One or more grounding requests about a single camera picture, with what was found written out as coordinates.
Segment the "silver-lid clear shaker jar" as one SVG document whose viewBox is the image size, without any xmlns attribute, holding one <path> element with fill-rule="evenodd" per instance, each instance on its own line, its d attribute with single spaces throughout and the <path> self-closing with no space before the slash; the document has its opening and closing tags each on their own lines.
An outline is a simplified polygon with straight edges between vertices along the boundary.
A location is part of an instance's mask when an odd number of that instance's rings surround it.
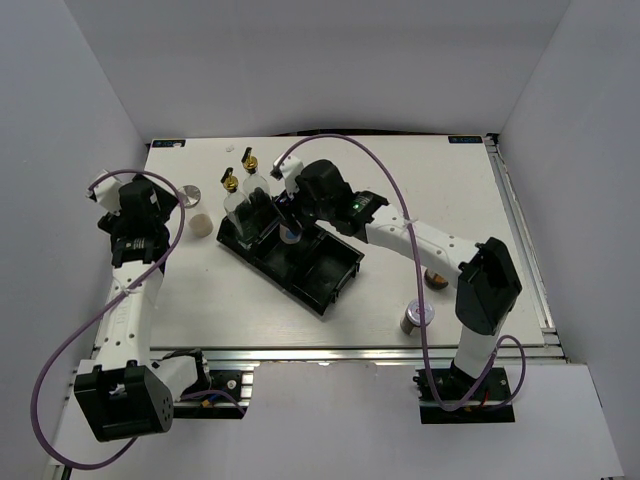
<svg viewBox="0 0 640 480">
<path fill-rule="evenodd" d="M 185 207 L 191 232 L 198 238 L 209 236 L 214 226 L 204 206 L 200 189 L 195 185 L 184 185 L 179 189 L 179 198 Z"/>
</svg>

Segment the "white blue-label shaker bottle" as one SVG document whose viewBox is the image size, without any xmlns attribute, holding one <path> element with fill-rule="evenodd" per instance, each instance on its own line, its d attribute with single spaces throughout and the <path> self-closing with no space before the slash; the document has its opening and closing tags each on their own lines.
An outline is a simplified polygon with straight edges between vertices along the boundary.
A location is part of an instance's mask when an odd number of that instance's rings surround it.
<svg viewBox="0 0 640 480">
<path fill-rule="evenodd" d="M 301 240 L 302 234 L 295 234 L 284 225 L 281 225 L 279 227 L 279 238 L 283 243 L 287 245 L 294 245 Z"/>
</svg>

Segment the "red-lid dark sauce jar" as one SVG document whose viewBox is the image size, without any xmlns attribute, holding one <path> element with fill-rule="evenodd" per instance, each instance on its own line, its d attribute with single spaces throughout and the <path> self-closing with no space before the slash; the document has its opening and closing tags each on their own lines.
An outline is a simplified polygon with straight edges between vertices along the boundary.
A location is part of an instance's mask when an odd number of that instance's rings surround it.
<svg viewBox="0 0 640 480">
<path fill-rule="evenodd" d="M 424 271 L 424 282 L 433 291 L 444 290 L 449 286 L 449 282 L 444 277 L 429 269 Z"/>
</svg>

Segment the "clear oil glass bottle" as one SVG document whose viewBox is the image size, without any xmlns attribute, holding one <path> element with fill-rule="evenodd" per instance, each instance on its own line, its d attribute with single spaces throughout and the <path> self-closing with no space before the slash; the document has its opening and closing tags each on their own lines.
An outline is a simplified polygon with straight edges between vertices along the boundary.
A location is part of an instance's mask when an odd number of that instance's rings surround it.
<svg viewBox="0 0 640 480">
<path fill-rule="evenodd" d="M 237 241 L 244 248 L 250 248 L 260 235 L 254 206 L 240 189 L 232 167 L 225 170 L 220 182 L 227 193 L 223 207 L 235 227 Z"/>
</svg>

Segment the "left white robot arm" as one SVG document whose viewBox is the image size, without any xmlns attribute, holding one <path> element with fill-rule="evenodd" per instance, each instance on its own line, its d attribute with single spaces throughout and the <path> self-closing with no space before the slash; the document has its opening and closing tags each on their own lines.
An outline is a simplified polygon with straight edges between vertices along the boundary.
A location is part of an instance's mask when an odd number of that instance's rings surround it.
<svg viewBox="0 0 640 480">
<path fill-rule="evenodd" d="M 166 226 L 177 197 L 141 174 L 108 179 L 90 195 L 106 209 L 98 227 L 110 237 L 111 308 L 92 370 L 74 382 L 75 398 L 100 442 L 164 433 L 182 396 L 199 399 L 211 387 L 199 349 L 151 357 L 152 316 L 170 248 Z"/>
</svg>

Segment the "dark sauce glass bottle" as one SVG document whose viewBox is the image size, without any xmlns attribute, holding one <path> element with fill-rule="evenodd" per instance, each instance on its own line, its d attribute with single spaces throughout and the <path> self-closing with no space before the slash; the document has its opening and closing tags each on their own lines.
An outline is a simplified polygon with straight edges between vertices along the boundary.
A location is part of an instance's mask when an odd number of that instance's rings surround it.
<svg viewBox="0 0 640 480">
<path fill-rule="evenodd" d="M 247 174 L 242 188 L 247 201 L 242 205 L 242 215 L 254 225 L 263 229 L 271 221 L 272 197 L 267 180 L 258 172 L 258 160 L 247 147 L 241 159 Z"/>
</svg>

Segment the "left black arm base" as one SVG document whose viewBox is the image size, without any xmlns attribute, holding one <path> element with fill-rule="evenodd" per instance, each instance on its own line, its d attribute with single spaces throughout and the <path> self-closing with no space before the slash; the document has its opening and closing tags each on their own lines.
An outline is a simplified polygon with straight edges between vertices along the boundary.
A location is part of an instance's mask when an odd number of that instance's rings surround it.
<svg viewBox="0 0 640 480">
<path fill-rule="evenodd" d="M 174 404 L 176 419 L 242 419 L 248 409 L 248 397 L 242 393 L 244 372 L 215 369 L 199 350 L 189 351 L 196 359 L 197 380 Z"/>
</svg>

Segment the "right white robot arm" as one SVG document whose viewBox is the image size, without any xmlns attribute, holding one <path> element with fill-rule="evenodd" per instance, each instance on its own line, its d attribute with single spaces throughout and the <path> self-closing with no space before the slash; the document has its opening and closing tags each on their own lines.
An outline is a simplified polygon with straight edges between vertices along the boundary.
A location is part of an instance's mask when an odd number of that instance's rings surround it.
<svg viewBox="0 0 640 480">
<path fill-rule="evenodd" d="M 409 221 L 384 197 L 353 191 L 326 159 L 303 164 L 288 156 L 275 162 L 271 175 L 285 185 L 276 208 L 293 232 L 327 222 L 345 237 L 417 258 L 421 267 L 455 289 L 455 315 L 462 330 L 451 366 L 452 388 L 466 399 L 484 391 L 484 368 L 522 291 L 505 243 L 494 237 L 477 243 Z"/>
</svg>

